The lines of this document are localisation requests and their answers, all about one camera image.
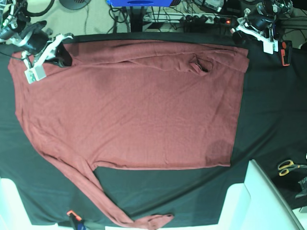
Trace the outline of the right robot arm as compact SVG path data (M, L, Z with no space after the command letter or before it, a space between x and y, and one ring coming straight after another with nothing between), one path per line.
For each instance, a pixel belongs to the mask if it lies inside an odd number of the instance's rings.
M58 34L50 38L51 33L43 31L46 21L31 23L32 17L46 14L53 4L52 0L43 11L33 13L27 10L26 0L0 2L0 41L10 41L23 49L19 60L26 66L24 74L30 84L46 77L44 63L61 68L72 65L72 57L65 49L63 41L73 39L73 34Z

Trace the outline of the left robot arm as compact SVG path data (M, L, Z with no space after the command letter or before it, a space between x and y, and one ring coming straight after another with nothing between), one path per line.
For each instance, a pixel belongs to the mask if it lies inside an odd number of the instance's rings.
M242 45L248 39L262 42L263 52L274 54L279 51L279 38L275 23L280 16L289 13L293 7L291 0L253 0L245 1L254 8L245 8L243 16L237 18L230 30L235 44Z

